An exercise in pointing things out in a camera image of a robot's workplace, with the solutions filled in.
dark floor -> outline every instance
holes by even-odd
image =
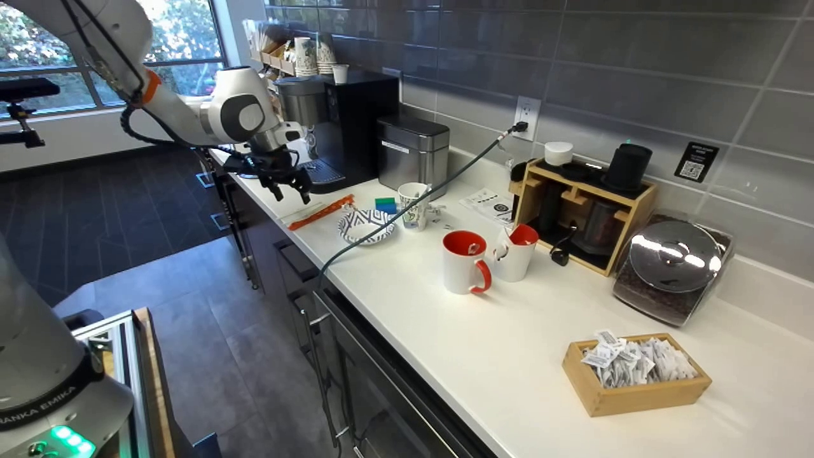
[[[279,291],[252,291],[220,237],[88,283],[55,314],[149,307],[172,410],[194,443],[215,432],[224,458],[327,458],[312,370],[270,314]]]
[[[215,190],[182,148],[145,148],[0,175],[0,233],[59,303],[83,283],[210,241]]]

gray tile wall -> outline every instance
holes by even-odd
[[[814,280],[814,0],[270,0],[278,20],[330,36],[363,69],[398,69],[401,101],[479,152],[542,99],[535,142],[610,161],[653,149],[658,207],[714,224],[739,255]],[[674,167],[720,146],[704,182]]]

window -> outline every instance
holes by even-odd
[[[140,0],[153,22],[153,49],[145,64],[177,91],[201,97],[214,88],[214,74],[224,69],[220,36],[210,0]],[[73,60],[66,43],[35,25],[16,8],[0,3],[0,78],[40,76],[60,91],[25,99],[35,115],[122,107],[122,99]]]

white countertop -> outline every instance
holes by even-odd
[[[359,208],[395,195],[365,181],[312,193],[303,207],[292,189],[275,202],[253,179],[239,179],[239,186],[279,226],[344,193],[353,193]],[[812,455],[814,343],[744,307],[711,296],[681,330],[667,329],[618,303],[610,277],[574,263],[557,266],[542,250],[521,283],[496,280],[485,298],[448,292],[439,283],[443,233],[496,233],[489,218],[462,203],[473,190],[451,189],[437,202],[443,224],[397,228],[379,246],[344,255],[327,277],[496,455]],[[345,246],[340,216],[290,237],[323,265]],[[711,386],[690,406],[587,418],[563,356],[570,340],[592,338],[597,329],[618,336],[672,334],[711,376]]]

coffee machine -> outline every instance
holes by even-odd
[[[330,193],[379,175],[379,116],[398,113],[398,78],[353,72],[349,81],[330,76],[279,78],[283,113],[303,128],[312,193]]]

